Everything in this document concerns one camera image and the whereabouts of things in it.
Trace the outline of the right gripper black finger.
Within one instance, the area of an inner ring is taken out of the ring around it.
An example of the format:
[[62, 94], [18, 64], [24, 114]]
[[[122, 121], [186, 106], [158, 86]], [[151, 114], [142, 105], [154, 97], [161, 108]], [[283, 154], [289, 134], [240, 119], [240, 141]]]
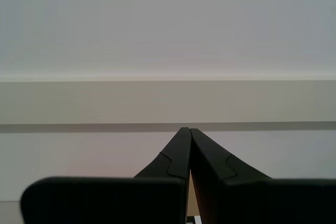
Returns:
[[186, 223], [191, 131], [132, 178], [49, 177], [25, 189], [24, 223]]
[[334, 179], [274, 179], [191, 129], [202, 223], [335, 223]]

